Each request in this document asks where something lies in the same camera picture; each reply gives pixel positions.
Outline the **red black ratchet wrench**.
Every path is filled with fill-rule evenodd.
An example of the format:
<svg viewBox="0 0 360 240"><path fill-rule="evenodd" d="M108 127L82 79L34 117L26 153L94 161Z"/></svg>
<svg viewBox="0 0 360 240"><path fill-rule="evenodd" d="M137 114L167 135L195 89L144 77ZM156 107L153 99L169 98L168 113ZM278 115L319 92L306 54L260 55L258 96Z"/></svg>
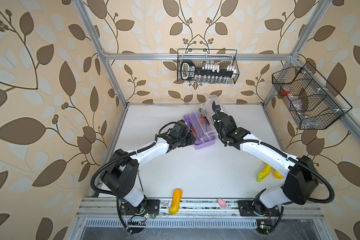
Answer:
<svg viewBox="0 0 360 240"><path fill-rule="evenodd" d="M199 109L199 113L200 113L200 115L202 115L202 116L204 117L204 124L205 124L206 126L209 126L209 125L210 125L210 122L209 122L207 116L205 115L204 110L203 110L203 109Z"/></svg>

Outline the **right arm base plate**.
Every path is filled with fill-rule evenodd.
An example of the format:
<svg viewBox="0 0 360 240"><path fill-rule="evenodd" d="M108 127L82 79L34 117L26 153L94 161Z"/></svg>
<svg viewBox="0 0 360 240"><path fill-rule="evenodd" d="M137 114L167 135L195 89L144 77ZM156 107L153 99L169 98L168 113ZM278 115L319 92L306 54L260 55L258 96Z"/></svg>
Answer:
<svg viewBox="0 0 360 240"><path fill-rule="evenodd" d="M253 200L239 200L238 209L241 217L279 217L280 211L273 207L267 208L261 202Z"/></svg>

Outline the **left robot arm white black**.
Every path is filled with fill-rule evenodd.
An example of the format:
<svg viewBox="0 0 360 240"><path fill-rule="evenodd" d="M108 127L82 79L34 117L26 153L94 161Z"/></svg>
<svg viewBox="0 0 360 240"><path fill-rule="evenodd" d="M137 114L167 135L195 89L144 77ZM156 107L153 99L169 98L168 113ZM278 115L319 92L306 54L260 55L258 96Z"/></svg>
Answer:
<svg viewBox="0 0 360 240"><path fill-rule="evenodd" d="M164 125L153 142L132 151L116 150L109 162L101 166L92 176L91 189L99 194L112 195L116 198L119 221L129 234L134 231L123 220L120 202L128 203L137 211L136 216L149 213L147 197L135 187L139 167L165 155L177 148L191 146L196 138L185 120Z"/></svg>

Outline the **orange handle screwdriver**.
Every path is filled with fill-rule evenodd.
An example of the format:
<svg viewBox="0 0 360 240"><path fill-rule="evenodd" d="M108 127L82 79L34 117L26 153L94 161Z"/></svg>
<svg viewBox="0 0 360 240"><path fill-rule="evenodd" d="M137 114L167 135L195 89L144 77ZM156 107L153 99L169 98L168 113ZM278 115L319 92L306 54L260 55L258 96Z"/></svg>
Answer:
<svg viewBox="0 0 360 240"><path fill-rule="evenodd" d="M200 124L204 124L204 117L202 115L199 115L199 121L200 121Z"/></svg>

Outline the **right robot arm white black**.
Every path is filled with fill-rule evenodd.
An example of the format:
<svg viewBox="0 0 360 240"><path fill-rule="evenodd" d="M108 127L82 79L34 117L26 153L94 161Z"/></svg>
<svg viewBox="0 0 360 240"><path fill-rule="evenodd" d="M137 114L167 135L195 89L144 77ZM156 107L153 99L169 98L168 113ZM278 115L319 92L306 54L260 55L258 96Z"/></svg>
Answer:
<svg viewBox="0 0 360 240"><path fill-rule="evenodd" d="M234 118L216 102L212 102L212 110L218 137L226 147L234 147L257 157L285 178L284 183L278 187L264 189L256 195L249 207L254 214L262 217L274 207L280 206L282 216L288 204L329 204L335 199L333 187L315 170L312 159L287 154L261 141L250 131L238 127Z"/></svg>

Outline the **purple clear plastic tool box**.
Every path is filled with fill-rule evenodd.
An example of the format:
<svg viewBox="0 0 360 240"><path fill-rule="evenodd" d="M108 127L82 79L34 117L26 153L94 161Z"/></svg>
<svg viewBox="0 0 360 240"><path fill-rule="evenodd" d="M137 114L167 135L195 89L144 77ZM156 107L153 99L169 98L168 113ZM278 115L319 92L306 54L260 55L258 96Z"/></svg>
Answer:
<svg viewBox="0 0 360 240"><path fill-rule="evenodd" d="M225 107L223 107L218 97L216 95L209 95L206 102L192 106L191 110L183 117L184 121L188 125L189 130L196 129L199 133L203 132L203 137L201 139L196 139L194 143L194 148L196 150L201 150L203 148L212 146L216 142L216 140L219 140L218 133L212 119L212 116L214 114L212 110L213 101L215 101L217 105L220 105L223 111L225 111ZM204 110L205 115L210 122L209 126L206 126L205 124L200 124L199 109Z"/></svg>

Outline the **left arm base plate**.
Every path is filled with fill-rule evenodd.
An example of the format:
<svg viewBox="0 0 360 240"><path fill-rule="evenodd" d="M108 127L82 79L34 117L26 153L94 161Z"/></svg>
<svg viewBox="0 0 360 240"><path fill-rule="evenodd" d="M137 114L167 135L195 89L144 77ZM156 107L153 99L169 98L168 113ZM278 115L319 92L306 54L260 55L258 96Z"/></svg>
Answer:
<svg viewBox="0 0 360 240"><path fill-rule="evenodd" d="M143 201L137 206L134 207L130 203L121 204L121 212L127 216L134 215L158 215L160 211L160 200L158 199L147 199L144 198Z"/></svg>

